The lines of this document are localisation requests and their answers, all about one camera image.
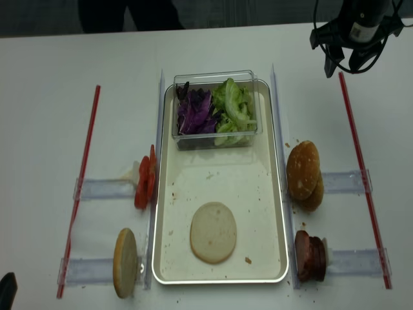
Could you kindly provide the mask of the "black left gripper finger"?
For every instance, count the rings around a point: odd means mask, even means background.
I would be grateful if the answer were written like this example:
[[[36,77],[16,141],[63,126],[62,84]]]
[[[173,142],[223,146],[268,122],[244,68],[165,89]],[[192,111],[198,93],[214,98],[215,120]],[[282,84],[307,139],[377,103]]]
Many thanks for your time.
[[[15,273],[6,273],[0,283],[0,310],[11,310],[16,295]]]

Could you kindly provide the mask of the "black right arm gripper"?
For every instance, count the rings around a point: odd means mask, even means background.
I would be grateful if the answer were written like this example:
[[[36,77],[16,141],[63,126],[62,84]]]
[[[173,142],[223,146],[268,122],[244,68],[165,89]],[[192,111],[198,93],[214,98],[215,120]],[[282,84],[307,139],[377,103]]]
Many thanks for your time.
[[[348,62],[352,73],[370,70],[380,57],[388,35],[398,36],[403,23],[398,15],[386,16],[391,1],[344,1],[337,18],[314,28],[310,35],[312,48],[325,45],[325,75],[331,78],[345,56],[342,47],[368,48],[353,50]],[[362,68],[371,59],[372,62]]]

